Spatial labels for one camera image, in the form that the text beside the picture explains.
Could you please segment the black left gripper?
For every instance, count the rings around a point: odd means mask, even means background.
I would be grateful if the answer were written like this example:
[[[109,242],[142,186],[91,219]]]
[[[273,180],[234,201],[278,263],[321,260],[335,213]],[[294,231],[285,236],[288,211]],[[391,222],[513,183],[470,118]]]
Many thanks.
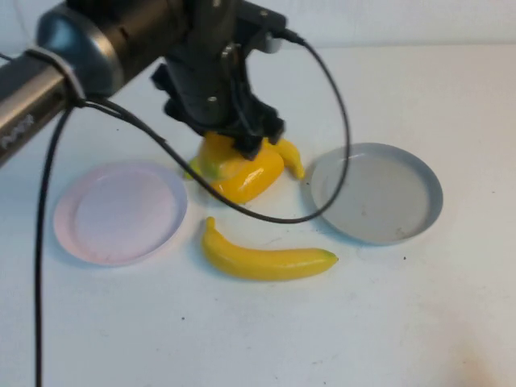
[[[165,113],[199,135],[215,132],[235,138],[235,150],[254,160],[264,138],[276,145],[285,121],[252,91],[247,53],[228,44],[211,56],[191,48],[174,48],[152,74],[154,86],[169,96]]]

